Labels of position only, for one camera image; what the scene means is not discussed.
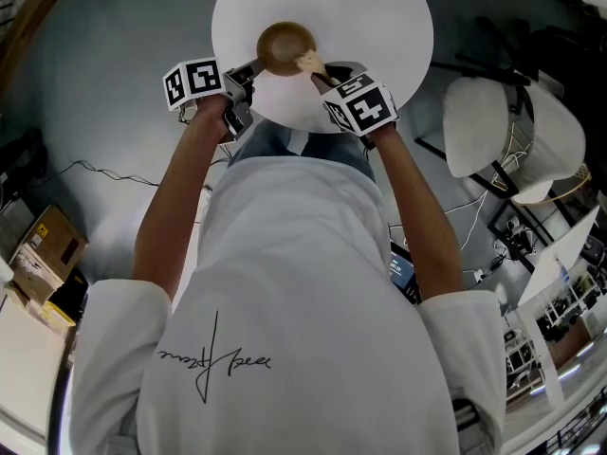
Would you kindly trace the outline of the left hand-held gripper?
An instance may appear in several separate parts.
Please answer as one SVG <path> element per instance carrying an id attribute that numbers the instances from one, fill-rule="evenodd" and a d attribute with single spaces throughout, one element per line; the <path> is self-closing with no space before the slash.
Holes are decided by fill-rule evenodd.
<path id="1" fill-rule="evenodd" d="M 188 124 L 186 110 L 207 96 L 221 95 L 229 102 L 223 113 L 227 126 L 224 143 L 237 141 L 253 123 L 250 107 L 254 93 L 254 79 L 261 73 L 261 61 L 222 72 L 215 57 L 182 62 L 174 66 L 162 79 L 165 98 L 170 111 L 178 111 L 178 121 Z"/>

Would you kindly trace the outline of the light wooden spoon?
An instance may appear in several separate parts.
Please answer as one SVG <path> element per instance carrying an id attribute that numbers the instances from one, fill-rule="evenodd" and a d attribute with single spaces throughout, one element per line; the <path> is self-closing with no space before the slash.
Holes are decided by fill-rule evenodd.
<path id="1" fill-rule="evenodd" d="M 332 78 L 325 66 L 325 63 L 316 50 L 308 49 L 304 54 L 294 60 L 295 65 L 305 73 L 311 76 L 317 76 L 329 86 L 335 86 L 338 82 Z"/>

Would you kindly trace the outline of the brown bowl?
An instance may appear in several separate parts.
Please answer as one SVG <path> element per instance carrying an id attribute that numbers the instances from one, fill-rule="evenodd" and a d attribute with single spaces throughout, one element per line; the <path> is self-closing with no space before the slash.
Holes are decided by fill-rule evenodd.
<path id="1" fill-rule="evenodd" d="M 256 52 L 266 71 L 279 77 L 291 77 L 302 70 L 296 61 L 308 50 L 316 50 L 312 33 L 295 22 L 279 22 L 260 35 Z"/>

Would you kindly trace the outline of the person's left forearm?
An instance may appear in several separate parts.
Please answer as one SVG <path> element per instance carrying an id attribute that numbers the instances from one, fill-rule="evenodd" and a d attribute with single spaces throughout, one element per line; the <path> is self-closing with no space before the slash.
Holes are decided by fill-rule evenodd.
<path id="1" fill-rule="evenodd" d="M 228 132 L 223 120 L 227 104 L 220 95 L 197 102 L 138 230 L 132 277 L 159 286 L 171 300 L 182 276 L 205 179 Z"/>

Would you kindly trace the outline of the person's right forearm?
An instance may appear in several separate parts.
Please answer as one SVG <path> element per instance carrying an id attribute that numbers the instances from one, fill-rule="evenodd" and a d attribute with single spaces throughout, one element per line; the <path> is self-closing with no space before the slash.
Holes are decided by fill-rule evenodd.
<path id="1" fill-rule="evenodd" d="M 464 290 L 459 244 L 447 215 L 392 124 L 370 134 L 388 179 L 412 255 L 422 300 Z"/>

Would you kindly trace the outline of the blue jeans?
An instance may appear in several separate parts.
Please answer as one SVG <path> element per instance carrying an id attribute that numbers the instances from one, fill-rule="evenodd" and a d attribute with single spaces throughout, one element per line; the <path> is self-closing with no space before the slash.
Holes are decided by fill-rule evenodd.
<path id="1" fill-rule="evenodd" d="M 292 130 L 271 120 L 262 120 L 229 162 L 228 167 L 255 157 L 308 157 L 350 166 L 376 181 L 374 172 L 360 148 L 359 139 L 350 133 L 309 134 L 300 155 L 288 150 Z"/>

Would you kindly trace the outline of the round white table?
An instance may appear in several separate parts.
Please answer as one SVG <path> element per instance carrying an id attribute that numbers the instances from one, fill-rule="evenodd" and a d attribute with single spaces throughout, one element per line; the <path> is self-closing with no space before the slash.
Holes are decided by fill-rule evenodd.
<path id="1" fill-rule="evenodd" d="M 263 31 L 280 22 L 309 30 L 325 62 L 359 62 L 375 72 L 397 107 L 414 96 L 430 67 L 426 0 L 217 0 L 212 48 L 222 69 L 253 60 Z"/>

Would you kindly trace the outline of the white upholstered chair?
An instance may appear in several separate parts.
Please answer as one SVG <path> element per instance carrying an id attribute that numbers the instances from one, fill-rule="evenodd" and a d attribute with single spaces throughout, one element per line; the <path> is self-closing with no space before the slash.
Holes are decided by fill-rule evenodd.
<path id="1" fill-rule="evenodd" d="M 508 90 L 500 82 L 462 77 L 443 99 L 443 148 L 416 143 L 502 199 L 539 204 L 554 182 L 584 163 L 585 134 L 564 104 L 537 82 Z"/>

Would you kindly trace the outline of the white printed t-shirt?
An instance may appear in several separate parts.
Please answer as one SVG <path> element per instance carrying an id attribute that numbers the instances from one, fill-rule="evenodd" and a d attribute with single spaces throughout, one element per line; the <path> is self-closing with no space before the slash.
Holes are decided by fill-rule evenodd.
<path id="1" fill-rule="evenodd" d="M 496 455 L 496 296 L 415 306 L 390 279 L 378 187 L 312 158 L 229 168 L 180 301 L 95 283 L 72 387 L 74 455 Z"/>

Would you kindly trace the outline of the black device with blue screen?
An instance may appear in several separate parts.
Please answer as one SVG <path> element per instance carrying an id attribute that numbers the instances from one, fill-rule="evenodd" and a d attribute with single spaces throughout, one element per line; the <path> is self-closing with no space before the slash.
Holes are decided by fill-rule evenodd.
<path id="1" fill-rule="evenodd" d="M 414 274 L 411 254 L 402 246 L 391 241 L 390 278 L 393 285 L 413 305 L 421 302 L 419 286 Z"/>

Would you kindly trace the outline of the black mesh office chair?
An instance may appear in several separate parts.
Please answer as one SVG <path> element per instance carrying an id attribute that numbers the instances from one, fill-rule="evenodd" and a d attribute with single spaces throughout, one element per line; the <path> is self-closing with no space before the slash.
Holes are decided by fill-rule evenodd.
<path id="1" fill-rule="evenodd" d="M 553 26 L 533 30 L 523 19 L 504 30 L 486 16 L 476 18 L 455 59 L 510 85 L 527 85 L 541 73 L 565 86 L 607 83 L 607 35 L 599 39 Z"/>

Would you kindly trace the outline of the white and black device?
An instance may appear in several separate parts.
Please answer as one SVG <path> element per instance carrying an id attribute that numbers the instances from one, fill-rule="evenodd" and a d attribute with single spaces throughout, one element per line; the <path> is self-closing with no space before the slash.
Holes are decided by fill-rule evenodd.
<path id="1" fill-rule="evenodd" d="M 505 229 L 501 234 L 509 241 L 510 246 L 505 244 L 500 238 L 495 239 L 493 247 L 499 256 L 513 259 L 514 251 L 518 251 L 524 256 L 536 252 L 536 249 L 533 246 L 534 235 L 532 231 L 521 222 L 518 216 L 512 215 L 506 220 Z"/>

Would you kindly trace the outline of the cardboard box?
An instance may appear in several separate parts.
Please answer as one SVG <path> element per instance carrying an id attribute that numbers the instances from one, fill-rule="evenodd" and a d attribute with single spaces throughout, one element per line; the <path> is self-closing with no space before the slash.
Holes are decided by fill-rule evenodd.
<path id="1" fill-rule="evenodd" d="M 88 240 L 55 205 L 48 206 L 14 251 L 12 281 L 42 306 L 78 265 Z"/>

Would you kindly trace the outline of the black storage bin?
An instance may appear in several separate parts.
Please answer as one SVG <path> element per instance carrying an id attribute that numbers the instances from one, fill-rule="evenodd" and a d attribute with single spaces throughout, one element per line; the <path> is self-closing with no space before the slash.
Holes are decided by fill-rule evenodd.
<path id="1" fill-rule="evenodd" d="M 89 283 L 82 271 L 78 267 L 74 267 L 65 282 L 50 296 L 48 301 L 74 322 L 80 322 L 88 288 Z"/>

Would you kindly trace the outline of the yellow box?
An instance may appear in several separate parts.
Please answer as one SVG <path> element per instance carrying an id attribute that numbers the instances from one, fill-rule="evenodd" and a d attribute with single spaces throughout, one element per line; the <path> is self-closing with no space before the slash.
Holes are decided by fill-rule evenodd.
<path id="1" fill-rule="evenodd" d="M 76 326 L 76 322 L 60 307 L 46 301 L 41 309 L 41 315 L 47 327 L 61 338 L 65 338 L 68 331 Z"/>

